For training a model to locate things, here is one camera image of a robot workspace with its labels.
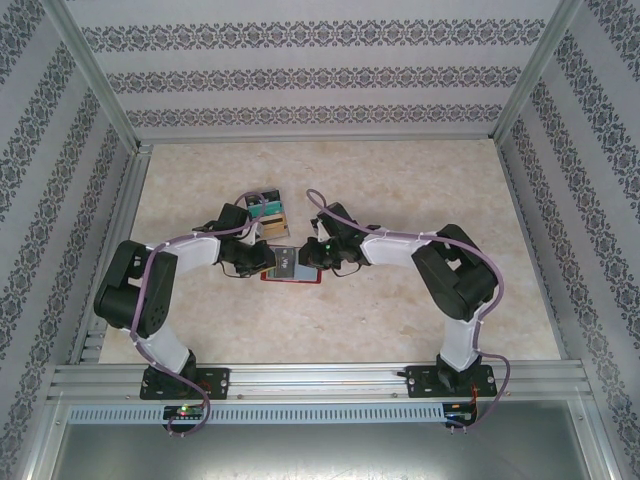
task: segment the black mounting plate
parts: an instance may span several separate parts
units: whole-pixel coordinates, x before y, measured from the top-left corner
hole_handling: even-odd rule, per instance
[[[191,400],[200,399],[202,396],[193,389],[189,389],[186,395],[179,396],[175,392],[165,392],[158,390],[157,385],[153,385],[149,369],[144,371],[142,385],[140,386],[140,398],[142,400]],[[202,387],[211,400],[226,400],[229,391],[228,368],[200,368],[196,369],[195,383]]]
[[[498,393],[490,365],[479,365],[471,378],[455,392],[440,382],[435,365],[410,365],[404,369],[404,374],[399,375],[407,379],[409,398],[472,397],[473,385],[478,389],[478,397],[495,397]]]

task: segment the marble floor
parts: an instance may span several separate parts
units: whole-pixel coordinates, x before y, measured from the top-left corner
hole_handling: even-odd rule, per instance
[[[559,358],[491,140],[159,145],[132,239],[189,232],[216,219],[224,202],[262,187],[280,189],[288,245],[313,234],[309,187],[363,224],[419,232],[457,223],[506,280],[481,348],[511,359]],[[390,266],[347,278],[329,273],[320,285],[231,279],[220,266],[202,267],[176,279],[169,321],[199,362],[425,361],[443,336],[442,314],[418,272]],[[100,361],[141,358],[110,329]]]

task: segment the patterned wallpaper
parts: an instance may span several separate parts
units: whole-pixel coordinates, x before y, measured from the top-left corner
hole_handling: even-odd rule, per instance
[[[153,140],[488,134],[557,3],[67,5],[138,135]]]
[[[640,477],[640,15],[587,0],[501,145],[565,349]]]
[[[0,0],[0,479],[76,340],[129,154],[36,0]]]

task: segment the perforated metal strip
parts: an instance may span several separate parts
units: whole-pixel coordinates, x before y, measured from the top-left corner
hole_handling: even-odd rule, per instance
[[[71,410],[69,424],[163,423],[162,405],[87,405]],[[443,422],[441,403],[335,405],[216,405],[207,423],[218,425]],[[197,423],[177,420],[178,423]]]

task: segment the beige tiled floor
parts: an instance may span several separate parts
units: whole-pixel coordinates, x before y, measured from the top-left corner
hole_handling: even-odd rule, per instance
[[[483,349],[556,359],[538,285],[493,142],[253,143],[156,146],[132,238],[161,241],[218,216],[243,191],[280,188],[292,236],[312,235],[309,187],[360,223],[437,230],[457,223],[503,270],[502,305]],[[434,359],[442,314],[417,271],[363,268],[321,285],[229,279],[219,266],[176,280],[169,321],[200,362],[411,362]],[[136,363],[110,329],[101,362]]]

